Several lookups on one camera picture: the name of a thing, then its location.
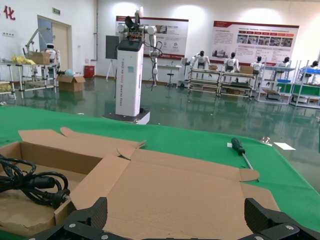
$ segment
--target exit sign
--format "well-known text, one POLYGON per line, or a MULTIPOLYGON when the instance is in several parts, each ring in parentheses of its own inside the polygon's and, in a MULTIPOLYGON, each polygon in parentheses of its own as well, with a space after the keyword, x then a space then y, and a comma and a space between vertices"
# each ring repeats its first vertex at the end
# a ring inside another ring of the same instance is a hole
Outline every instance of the exit sign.
POLYGON ((52 8, 52 12, 54 13, 54 14, 58 14, 58 15, 60 15, 60 10, 59 9, 56 9, 56 8, 52 8))

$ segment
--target poster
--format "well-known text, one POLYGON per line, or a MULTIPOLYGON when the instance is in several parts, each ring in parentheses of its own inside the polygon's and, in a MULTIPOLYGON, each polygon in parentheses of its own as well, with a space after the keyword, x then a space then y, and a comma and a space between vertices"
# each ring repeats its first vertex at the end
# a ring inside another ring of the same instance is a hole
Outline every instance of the poster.
MULTIPOLYGON (((116 16, 116 27, 119 24, 125 23, 125 16, 116 16)), ((180 60, 185 57, 188 25, 187 19, 174 19, 174 18, 156 18, 156 17, 143 17, 140 23, 146 26, 155 26, 157 29, 156 40, 162 43, 162 59, 180 60)), ((149 35, 145 35, 145 41, 149 44, 149 35)), ((144 47, 144 56, 149 56, 149 47, 144 47)))
POLYGON ((274 66, 292 55, 299 26, 214 21, 210 61, 221 64, 235 52, 240 65, 266 58, 274 66))

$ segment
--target shiny floor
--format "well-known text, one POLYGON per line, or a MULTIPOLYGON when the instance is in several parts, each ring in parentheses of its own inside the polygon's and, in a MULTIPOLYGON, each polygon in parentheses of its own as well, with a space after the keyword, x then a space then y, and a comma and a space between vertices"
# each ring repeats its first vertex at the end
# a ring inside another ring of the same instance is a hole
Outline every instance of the shiny floor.
MULTIPOLYGON (((149 124, 251 137, 287 143, 296 150, 280 153, 320 193, 319 127, 320 110, 291 105, 265 104, 255 100, 158 86, 152 91, 143 84, 141 107, 151 110, 149 124)), ((0 102, 15 102, 0 95, 0 102)), ((83 92, 52 89, 28 91, 16 105, 50 111, 101 117, 115 109, 115 82, 88 79, 83 92)))

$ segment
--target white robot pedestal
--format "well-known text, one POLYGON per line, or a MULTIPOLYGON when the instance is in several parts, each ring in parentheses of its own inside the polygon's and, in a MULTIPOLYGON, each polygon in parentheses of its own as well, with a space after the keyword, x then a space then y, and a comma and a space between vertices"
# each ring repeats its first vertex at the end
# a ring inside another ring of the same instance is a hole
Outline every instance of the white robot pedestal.
POLYGON ((134 124, 147 124, 150 111, 140 109, 144 44, 142 41, 122 40, 118 46, 115 112, 104 118, 134 124))

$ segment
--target metal rack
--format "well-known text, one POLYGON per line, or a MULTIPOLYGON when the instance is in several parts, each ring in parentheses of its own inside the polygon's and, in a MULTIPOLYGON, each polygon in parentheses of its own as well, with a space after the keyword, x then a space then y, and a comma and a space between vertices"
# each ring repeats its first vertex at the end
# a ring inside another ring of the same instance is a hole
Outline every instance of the metal rack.
POLYGON ((11 95, 13 95, 14 100, 16 100, 17 96, 16 96, 16 90, 15 90, 15 84, 14 84, 11 66, 9 66, 9 72, 10 72, 11 81, 0 81, 0 84, 11 84, 11 91, 0 92, 0 95, 11 94, 11 95))
POLYGON ((189 82, 188 82, 188 93, 191 91, 194 92, 203 92, 203 93, 218 93, 219 90, 219 82, 221 77, 221 72, 217 70, 208 70, 208 69, 200 69, 200 68, 192 68, 189 73, 189 82), (199 74, 211 74, 211 75, 218 75, 217 81, 214 80, 203 80, 199 79, 199 74), (201 89, 195 89, 195 85, 201 86, 201 89), (215 91, 206 91, 203 88, 210 87, 215 89, 215 91))
POLYGON ((252 96, 253 87, 250 84, 240 83, 240 82, 225 82, 226 77, 236 77, 236 78, 246 78, 246 79, 255 79, 257 76, 253 74, 247 73, 239 73, 239 72, 227 72, 222 71, 220 72, 221 76, 223 76, 223 81, 220 82, 219 94, 220 95, 228 95, 228 96, 238 96, 243 98, 250 98, 252 96), (232 93, 225 93, 222 92, 222 89, 231 89, 231 90, 238 90, 240 92, 248 92, 247 95, 243 94, 232 94, 232 93))
POLYGON ((291 92, 292 92, 292 84, 291 80, 289 80, 289 73, 294 71, 293 74, 293 79, 296 75, 297 72, 297 66, 298 66, 298 61, 296 62, 295 67, 291 67, 291 63, 289 67, 275 67, 275 66, 266 66, 266 64, 262 68, 262 77, 258 78, 257 81, 257 95, 255 96, 255 99, 258 102, 263 102, 263 103, 271 103, 271 104, 281 104, 281 105, 288 105, 291 99, 291 92), (274 71, 274 77, 273 79, 265 79, 265 73, 267 71, 274 71), (284 78, 282 79, 276 79, 277 73, 285 73, 284 78), (269 83, 270 87, 269 88, 264 88, 264 83, 269 83), (278 90, 273 90, 274 84, 284 84, 284 90, 280 91, 278 90), (287 85, 290 86, 290 91, 286 92, 287 90, 287 85), (279 99, 271 99, 268 98, 268 95, 274 95, 278 96, 279 99))
POLYGON ((56 91, 56 66, 55 65, 44 65, 44 64, 37 64, 37 65, 30 65, 30 64, 17 64, 17 63, 9 63, 9 62, 0 62, 0 66, 7 66, 9 67, 10 77, 11 77, 11 84, 14 85, 12 69, 11 67, 18 68, 18 75, 19 75, 19 91, 26 92, 26 91, 35 91, 41 89, 51 89, 53 88, 56 91), (26 76, 24 75, 24 67, 31 68, 32 75, 26 76), (42 76, 37 76, 35 74, 35 69, 39 67, 41 68, 42 76), (53 77, 49 77, 49 68, 53 68, 53 77))
POLYGON ((238 82, 225 82, 222 81, 224 77, 237 77, 237 78, 247 78, 247 79, 254 79, 256 76, 253 74, 245 74, 245 73, 238 73, 238 72, 224 72, 224 71, 217 71, 217 70, 208 70, 208 69, 200 69, 200 68, 193 68, 190 70, 189 73, 189 82, 188 82, 188 92, 191 91, 195 92, 203 92, 203 93, 214 93, 217 96, 221 95, 229 95, 229 96, 238 96, 238 97, 245 97, 249 98, 252 96, 253 87, 250 84, 241 84, 238 82), (194 77, 194 74, 211 74, 217 75, 217 80, 203 80, 199 79, 198 77, 194 77), (195 89, 194 85, 199 85, 202 89, 195 89), (207 91, 204 90, 203 87, 210 87, 213 88, 215 91, 207 91), (222 89, 232 89, 238 90, 241 92, 249 92, 247 95, 242 94, 231 94, 231 93, 224 93, 222 89))
POLYGON ((320 69, 313 69, 309 67, 309 61, 306 63, 307 67, 300 68, 298 70, 298 74, 296 75, 295 82, 292 84, 292 96, 296 98, 296 101, 293 101, 292 98, 290 104, 296 107, 305 107, 305 108, 313 108, 313 109, 320 109, 320 85, 316 84, 308 84, 304 83, 304 79, 306 74, 310 75, 320 75, 320 69), (298 86, 299 92, 294 93, 295 87, 298 86), (317 95, 312 94, 302 94, 303 88, 316 88, 317 95), (300 101, 300 98, 306 99, 306 103, 300 101), (311 99, 316 100, 316 103, 310 103, 311 99))

